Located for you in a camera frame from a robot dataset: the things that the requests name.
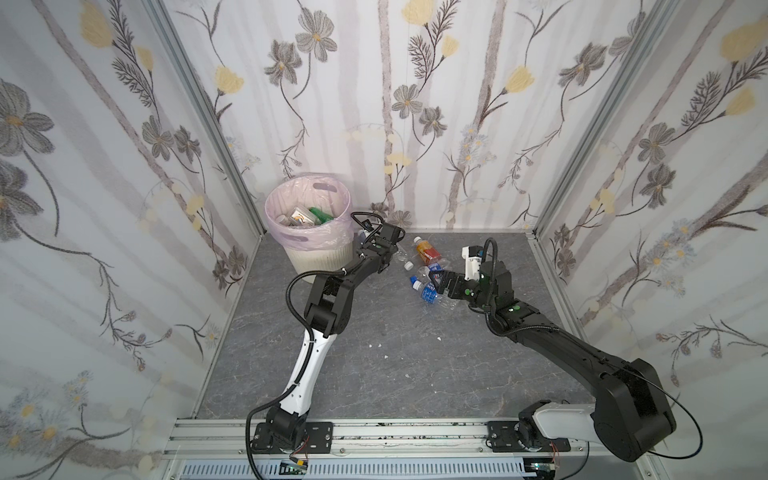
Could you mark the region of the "green soda bottle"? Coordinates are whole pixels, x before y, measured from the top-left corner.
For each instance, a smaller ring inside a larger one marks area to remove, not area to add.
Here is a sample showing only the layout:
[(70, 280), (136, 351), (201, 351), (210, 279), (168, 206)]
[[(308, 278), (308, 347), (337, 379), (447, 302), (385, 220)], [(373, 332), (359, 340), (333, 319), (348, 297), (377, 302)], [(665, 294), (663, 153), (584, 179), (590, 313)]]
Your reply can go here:
[(318, 207), (310, 207), (310, 213), (315, 217), (316, 225), (323, 225), (334, 220), (334, 217)]

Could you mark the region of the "Pepsi blue label bottle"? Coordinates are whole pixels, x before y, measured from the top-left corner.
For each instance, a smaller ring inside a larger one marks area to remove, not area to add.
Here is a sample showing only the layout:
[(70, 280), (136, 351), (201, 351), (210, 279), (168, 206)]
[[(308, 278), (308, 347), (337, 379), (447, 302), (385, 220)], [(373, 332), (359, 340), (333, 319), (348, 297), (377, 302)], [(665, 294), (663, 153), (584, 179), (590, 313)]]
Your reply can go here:
[(439, 271), (439, 270), (449, 270), (451, 267), (451, 262), (446, 259), (442, 259), (440, 261), (434, 262), (430, 265), (424, 265), (419, 267), (414, 274), (414, 277), (421, 282), (422, 284), (426, 285), (431, 282), (429, 274), (433, 271)]

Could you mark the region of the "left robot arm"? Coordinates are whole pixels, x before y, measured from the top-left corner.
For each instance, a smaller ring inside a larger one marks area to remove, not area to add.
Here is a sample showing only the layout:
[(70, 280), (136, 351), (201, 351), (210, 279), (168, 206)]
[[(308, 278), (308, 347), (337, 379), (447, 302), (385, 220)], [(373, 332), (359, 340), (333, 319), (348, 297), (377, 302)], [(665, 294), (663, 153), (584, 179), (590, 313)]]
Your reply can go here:
[(358, 211), (351, 217), (365, 232), (353, 259), (337, 270), (302, 272), (285, 291), (286, 305), (304, 337), (284, 392), (264, 407), (273, 442), (283, 450), (297, 450), (304, 442), (315, 384), (330, 347), (349, 323), (355, 290), (389, 266), (405, 237), (403, 228), (379, 214)]

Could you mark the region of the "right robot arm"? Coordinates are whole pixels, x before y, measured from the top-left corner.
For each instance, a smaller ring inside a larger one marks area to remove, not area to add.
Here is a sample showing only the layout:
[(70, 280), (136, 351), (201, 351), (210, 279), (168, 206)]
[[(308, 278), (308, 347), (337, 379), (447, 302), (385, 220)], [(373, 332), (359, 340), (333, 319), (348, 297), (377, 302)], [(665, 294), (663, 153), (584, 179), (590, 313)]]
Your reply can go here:
[(615, 457), (634, 462), (673, 434), (677, 423), (652, 365), (608, 354), (550, 321), (516, 297), (503, 263), (481, 264), (477, 279), (438, 270), (429, 274), (438, 293), (480, 311), (488, 329), (543, 355), (592, 395), (591, 404), (539, 401), (521, 411), (516, 439), (541, 449), (552, 440), (602, 444)]

